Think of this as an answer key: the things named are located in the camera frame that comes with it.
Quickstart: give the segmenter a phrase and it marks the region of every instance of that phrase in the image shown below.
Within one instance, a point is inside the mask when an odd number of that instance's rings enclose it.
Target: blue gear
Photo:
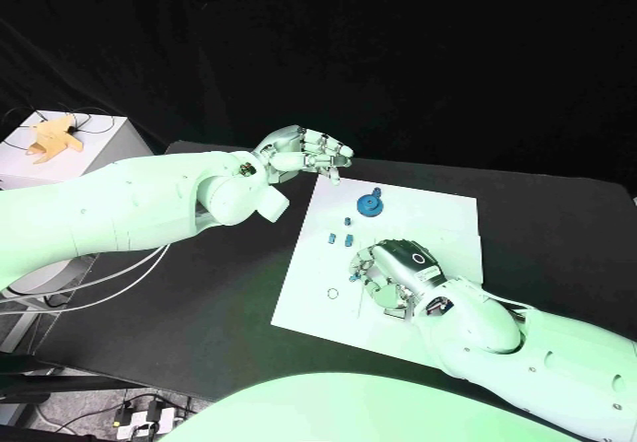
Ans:
[[[373,217],[382,212],[380,189],[375,188],[370,195],[363,195],[356,203],[356,208],[363,216]]]

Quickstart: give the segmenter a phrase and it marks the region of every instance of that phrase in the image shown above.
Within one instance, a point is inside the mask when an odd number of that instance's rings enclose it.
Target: white paper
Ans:
[[[382,191],[383,211],[369,218],[359,214],[356,202],[375,187]],[[328,244],[330,233],[336,234],[334,244]],[[344,246],[347,234],[354,238],[352,247]],[[272,325],[432,366],[416,326],[385,315],[363,293],[362,283],[349,281],[356,253],[386,238],[415,240],[447,277],[462,275],[481,284],[474,198],[349,179],[333,186],[318,177]],[[339,291],[336,297],[330,289]]]

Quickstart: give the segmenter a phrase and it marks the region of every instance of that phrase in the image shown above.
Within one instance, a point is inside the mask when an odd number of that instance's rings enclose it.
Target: blue object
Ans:
[[[356,208],[363,216],[377,216],[382,212],[380,189],[375,188],[370,195],[363,195],[356,203]]]

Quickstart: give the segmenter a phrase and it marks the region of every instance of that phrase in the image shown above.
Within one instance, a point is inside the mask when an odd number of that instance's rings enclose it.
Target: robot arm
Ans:
[[[53,262],[153,249],[255,211],[275,222],[290,202],[271,184],[298,170],[337,184],[352,156],[327,135],[290,126],[252,153],[137,157],[75,180],[0,192],[0,289]]]
[[[592,440],[637,441],[635,342],[447,279],[413,241],[362,250],[350,272],[379,306],[405,312],[450,376]]]

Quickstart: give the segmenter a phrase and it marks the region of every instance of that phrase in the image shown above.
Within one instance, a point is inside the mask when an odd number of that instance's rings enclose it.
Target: yellow object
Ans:
[[[82,142],[68,133],[72,119],[72,115],[65,115],[56,120],[49,120],[30,126],[36,130],[37,138],[36,142],[29,146],[26,154],[43,154],[33,164],[46,162],[66,147],[70,147],[76,152],[83,150]]]

